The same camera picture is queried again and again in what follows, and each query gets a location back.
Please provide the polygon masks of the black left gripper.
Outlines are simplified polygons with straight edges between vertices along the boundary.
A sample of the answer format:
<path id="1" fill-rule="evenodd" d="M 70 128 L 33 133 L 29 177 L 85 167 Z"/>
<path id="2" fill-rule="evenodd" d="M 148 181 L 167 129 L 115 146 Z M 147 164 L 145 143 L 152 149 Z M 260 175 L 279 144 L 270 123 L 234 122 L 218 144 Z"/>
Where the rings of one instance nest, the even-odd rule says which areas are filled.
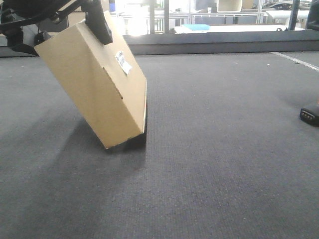
<path id="1" fill-rule="evenodd" d="M 85 23 L 104 45 L 113 43 L 100 0 L 3 0 L 0 4 L 0 33 L 11 50 L 38 56 L 33 46 L 23 44 L 23 27 L 49 19 L 59 24 L 77 8 L 85 12 Z"/>

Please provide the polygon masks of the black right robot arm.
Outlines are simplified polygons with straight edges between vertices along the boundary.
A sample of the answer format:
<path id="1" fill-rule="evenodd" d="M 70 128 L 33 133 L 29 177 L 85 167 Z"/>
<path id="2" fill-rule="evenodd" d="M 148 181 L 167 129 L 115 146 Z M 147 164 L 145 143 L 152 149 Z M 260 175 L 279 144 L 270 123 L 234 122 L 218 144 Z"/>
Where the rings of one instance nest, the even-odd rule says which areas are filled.
<path id="1" fill-rule="evenodd" d="M 115 42 L 111 22 L 102 15 L 98 0 L 77 0 L 61 12 L 65 0 L 6 0 L 7 7 L 20 19 L 7 22 L 10 30 L 38 24 L 46 19 L 61 20 L 75 7 L 85 11 L 85 23 L 98 42 L 108 45 Z M 309 51 L 319 48 L 319 2 L 315 1 L 308 15 L 307 28 L 302 31 L 263 32 L 210 32 L 190 34 L 162 34 L 125 36 L 129 47 L 137 55 L 244 53 L 267 51 Z"/>

